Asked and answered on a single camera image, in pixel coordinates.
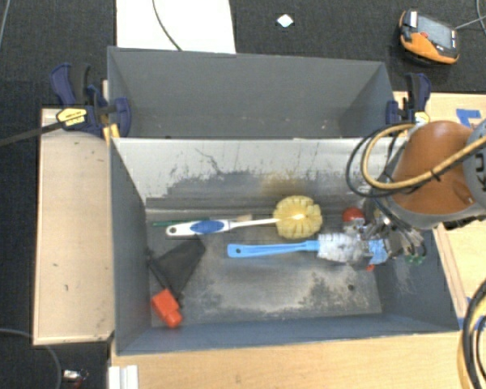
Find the bin floor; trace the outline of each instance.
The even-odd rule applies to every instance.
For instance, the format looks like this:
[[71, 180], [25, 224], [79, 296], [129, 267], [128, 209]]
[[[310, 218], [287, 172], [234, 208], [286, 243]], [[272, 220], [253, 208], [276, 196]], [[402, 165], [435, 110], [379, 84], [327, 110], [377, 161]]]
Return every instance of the bin floor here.
[[[163, 235], [148, 235], [153, 250], [159, 246], [151, 242], [163, 240]], [[251, 259], [227, 256], [229, 243], [284, 242], [273, 225], [206, 235], [201, 240], [206, 253], [183, 291], [183, 324], [335, 317], [382, 310], [372, 272], [319, 259], [316, 252]], [[160, 291], [153, 276], [149, 286], [151, 295]], [[162, 322], [154, 316], [152, 325], [162, 327]]]

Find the yellow brush head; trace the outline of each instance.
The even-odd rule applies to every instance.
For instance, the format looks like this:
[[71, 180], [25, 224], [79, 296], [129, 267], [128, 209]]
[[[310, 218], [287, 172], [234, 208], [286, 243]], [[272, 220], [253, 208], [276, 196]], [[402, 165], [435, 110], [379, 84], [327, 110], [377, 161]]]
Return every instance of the yellow brush head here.
[[274, 210], [275, 224], [281, 237], [301, 239], [310, 237], [322, 226], [321, 208], [306, 196], [288, 196]]

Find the red ball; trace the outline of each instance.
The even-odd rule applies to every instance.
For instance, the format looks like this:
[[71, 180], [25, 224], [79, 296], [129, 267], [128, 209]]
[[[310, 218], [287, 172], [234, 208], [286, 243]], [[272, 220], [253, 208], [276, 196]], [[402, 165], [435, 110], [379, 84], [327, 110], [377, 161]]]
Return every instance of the red ball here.
[[358, 207], [348, 207], [342, 214], [343, 222], [351, 222], [356, 219], [364, 219], [364, 213]]

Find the gray box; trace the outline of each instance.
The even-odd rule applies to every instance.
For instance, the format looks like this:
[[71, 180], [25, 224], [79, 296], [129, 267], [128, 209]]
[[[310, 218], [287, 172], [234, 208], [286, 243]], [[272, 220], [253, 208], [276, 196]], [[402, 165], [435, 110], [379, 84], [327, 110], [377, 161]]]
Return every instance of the gray box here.
[[114, 139], [110, 156], [119, 355], [458, 330], [431, 233], [423, 265], [397, 259], [374, 272], [313, 253], [226, 255], [231, 242], [284, 242], [273, 225], [204, 236], [183, 324], [170, 330], [150, 308], [160, 288], [147, 249], [158, 256], [184, 241], [156, 222], [270, 217], [283, 197], [307, 195], [322, 208], [322, 232], [341, 229], [342, 211], [362, 205], [345, 182], [359, 141], [348, 137], [382, 126], [392, 97], [381, 63], [111, 49], [109, 90], [134, 110], [130, 138]]

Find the white card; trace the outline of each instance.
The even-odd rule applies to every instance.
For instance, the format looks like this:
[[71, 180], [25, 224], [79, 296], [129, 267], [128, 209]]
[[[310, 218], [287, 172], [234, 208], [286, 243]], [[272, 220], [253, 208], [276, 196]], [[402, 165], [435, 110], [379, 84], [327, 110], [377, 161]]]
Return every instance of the white card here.
[[[160, 20], [183, 50], [235, 53], [228, 0], [155, 0]], [[117, 46], [175, 49], [151, 0], [117, 0]]]

